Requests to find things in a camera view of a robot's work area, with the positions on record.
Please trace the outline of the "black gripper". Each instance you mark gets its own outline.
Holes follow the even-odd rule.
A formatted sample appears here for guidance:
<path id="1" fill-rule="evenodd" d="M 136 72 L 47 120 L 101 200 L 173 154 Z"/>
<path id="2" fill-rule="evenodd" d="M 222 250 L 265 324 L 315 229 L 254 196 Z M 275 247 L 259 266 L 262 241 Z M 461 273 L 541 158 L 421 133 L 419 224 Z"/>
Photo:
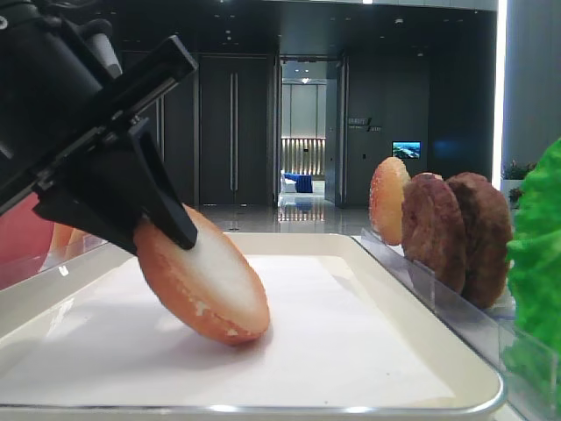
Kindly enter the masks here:
<path id="1" fill-rule="evenodd" d="M 120 119 L 140 113 L 196 68 L 176 36 L 112 77 L 90 52 L 40 34 L 1 45 L 1 210 L 28 196 L 58 156 Z M 57 167 L 33 191 L 34 212 L 105 239 L 135 255 L 133 232 L 146 217 L 177 246 L 195 246 L 182 206 L 150 132 L 139 118 L 131 148 L 95 149 Z"/>

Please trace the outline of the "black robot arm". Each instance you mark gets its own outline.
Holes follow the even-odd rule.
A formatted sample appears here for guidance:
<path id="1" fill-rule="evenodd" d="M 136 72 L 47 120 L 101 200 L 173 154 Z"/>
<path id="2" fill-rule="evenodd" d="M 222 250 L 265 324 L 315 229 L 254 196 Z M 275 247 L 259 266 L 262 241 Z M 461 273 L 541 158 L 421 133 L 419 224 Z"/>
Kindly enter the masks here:
<path id="1" fill-rule="evenodd" d="M 1 208 L 34 212 L 135 253 L 152 222 L 183 249 L 197 230 L 142 112 L 196 70 L 175 36 L 122 71 L 110 24 L 78 25 L 51 1 L 1 4 Z"/>

